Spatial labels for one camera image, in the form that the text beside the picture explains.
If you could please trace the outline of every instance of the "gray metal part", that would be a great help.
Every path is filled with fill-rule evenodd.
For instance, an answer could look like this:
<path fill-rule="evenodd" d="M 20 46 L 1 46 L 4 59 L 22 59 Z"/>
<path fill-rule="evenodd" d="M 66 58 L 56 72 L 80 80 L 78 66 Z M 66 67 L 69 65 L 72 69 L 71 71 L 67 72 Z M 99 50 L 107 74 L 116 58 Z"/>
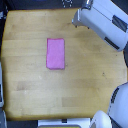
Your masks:
<path fill-rule="evenodd" d="M 7 128 L 6 116 L 2 108 L 0 108 L 0 128 Z"/>
<path fill-rule="evenodd" d="M 82 4 L 82 9 L 91 9 L 91 5 L 92 5 L 93 0 L 84 0 L 83 4 Z"/>
<path fill-rule="evenodd" d="M 93 123 L 92 126 L 90 128 L 96 128 L 96 124 Z"/>

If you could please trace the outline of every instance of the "wooden surface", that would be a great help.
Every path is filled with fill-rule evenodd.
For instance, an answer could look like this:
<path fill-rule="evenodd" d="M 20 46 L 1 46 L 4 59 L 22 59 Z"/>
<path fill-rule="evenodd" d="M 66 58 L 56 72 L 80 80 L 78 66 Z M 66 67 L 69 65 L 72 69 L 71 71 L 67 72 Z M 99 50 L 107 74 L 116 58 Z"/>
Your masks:
<path fill-rule="evenodd" d="M 76 29 L 76 11 L 8 13 L 1 55 L 7 119 L 93 117 L 107 112 L 113 90 L 127 81 L 123 53 Z M 65 70 L 46 68 L 47 38 L 65 39 Z"/>

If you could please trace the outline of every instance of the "pink rectangle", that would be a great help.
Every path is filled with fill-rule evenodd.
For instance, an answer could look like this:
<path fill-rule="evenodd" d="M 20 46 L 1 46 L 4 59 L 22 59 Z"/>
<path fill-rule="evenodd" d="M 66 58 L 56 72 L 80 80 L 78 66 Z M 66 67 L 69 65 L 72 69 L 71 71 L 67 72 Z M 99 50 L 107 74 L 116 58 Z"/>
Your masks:
<path fill-rule="evenodd" d="M 64 39 L 47 39 L 46 67 L 52 70 L 65 69 Z"/>

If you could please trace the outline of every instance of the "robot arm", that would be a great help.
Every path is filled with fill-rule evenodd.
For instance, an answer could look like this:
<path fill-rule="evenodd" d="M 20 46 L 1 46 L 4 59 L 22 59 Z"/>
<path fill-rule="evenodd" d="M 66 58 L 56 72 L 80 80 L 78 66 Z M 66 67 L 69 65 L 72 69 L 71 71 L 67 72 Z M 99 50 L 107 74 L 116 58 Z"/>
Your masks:
<path fill-rule="evenodd" d="M 128 53 L 128 15 L 110 0 L 84 0 L 72 23 L 94 30 L 117 51 Z"/>

